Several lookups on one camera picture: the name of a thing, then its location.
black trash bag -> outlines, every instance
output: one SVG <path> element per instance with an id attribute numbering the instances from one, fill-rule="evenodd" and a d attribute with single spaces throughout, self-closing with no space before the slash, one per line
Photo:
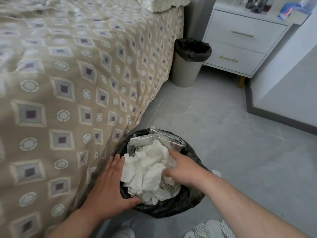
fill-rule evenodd
<path id="1" fill-rule="evenodd" d="M 197 41 L 193 38 L 176 39 L 174 50 L 188 62 L 204 62 L 210 57 L 212 52 L 208 43 Z"/>
<path id="2" fill-rule="evenodd" d="M 129 135 L 128 137 L 126 137 L 126 139 L 120 144 L 117 151 L 115 152 L 116 154 L 120 154 L 120 156 L 123 156 L 126 153 L 128 142 L 134 134 L 137 134 L 137 136 L 147 135 L 149 134 L 149 129 L 146 128 L 140 131 L 136 131 L 132 135 Z M 190 157 L 200 167 L 208 170 L 201 163 L 201 160 L 198 158 L 198 156 L 196 155 L 192 147 L 190 147 L 187 142 L 185 143 L 186 143 L 186 146 L 181 150 L 180 153 Z M 120 192 L 122 197 L 125 199 L 131 198 L 131 195 L 128 193 L 128 188 L 123 187 L 122 185 L 123 185 L 123 182 L 120 182 Z M 177 196 L 165 201 L 159 201 L 156 205 L 140 204 L 140 205 L 137 205 L 134 209 L 140 212 L 143 212 L 145 214 L 148 214 L 149 216 L 152 216 L 154 218 L 160 219 L 160 218 L 173 216 L 176 214 L 180 214 L 184 211 L 187 211 L 188 209 L 198 205 L 204 197 L 205 195 L 199 190 L 182 185 L 181 190 Z"/>

bedspread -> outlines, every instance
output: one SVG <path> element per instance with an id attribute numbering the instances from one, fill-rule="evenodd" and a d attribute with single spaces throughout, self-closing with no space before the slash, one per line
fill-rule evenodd
<path id="1" fill-rule="evenodd" d="M 43 237 L 77 206 L 167 80 L 183 10 L 0 0 L 1 237 Z"/>

hand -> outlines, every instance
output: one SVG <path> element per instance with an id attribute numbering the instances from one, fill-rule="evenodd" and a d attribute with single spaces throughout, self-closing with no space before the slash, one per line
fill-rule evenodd
<path id="1" fill-rule="evenodd" d="M 120 194 L 120 179 L 124 157 L 111 156 L 108 164 L 100 173 L 96 184 L 90 191 L 80 210 L 92 216 L 97 222 L 107 220 L 120 212 L 131 209 L 141 203 L 138 198 L 124 199 Z"/>
<path id="2" fill-rule="evenodd" d="M 162 174 L 172 177 L 176 182 L 182 185 L 196 187 L 206 170 L 185 155 L 173 150 L 169 150 L 169 153 L 176 160 L 177 166 L 165 169 Z"/>

gray tile floor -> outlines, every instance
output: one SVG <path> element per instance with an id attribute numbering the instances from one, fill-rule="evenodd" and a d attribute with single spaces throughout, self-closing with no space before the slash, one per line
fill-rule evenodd
<path id="1" fill-rule="evenodd" d="M 135 130 L 154 125 L 186 140 L 203 164 L 269 211 L 317 237 L 317 136 L 248 114 L 237 76 L 202 67 L 195 84 L 165 82 Z M 183 237 L 221 217 L 204 200 L 182 214 L 153 219 L 131 210 L 113 218 L 103 237 L 124 222 L 136 238 Z"/>

drawer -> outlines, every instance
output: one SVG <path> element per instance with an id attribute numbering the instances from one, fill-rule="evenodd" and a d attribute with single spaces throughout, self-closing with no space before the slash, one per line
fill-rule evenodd
<path id="1" fill-rule="evenodd" d="M 209 42 L 211 56 L 205 63 L 251 75 L 264 58 L 264 54 L 230 46 L 216 41 Z"/>
<path id="2" fill-rule="evenodd" d="M 287 26 L 228 12 L 215 11 L 205 42 L 211 40 L 268 53 Z"/>

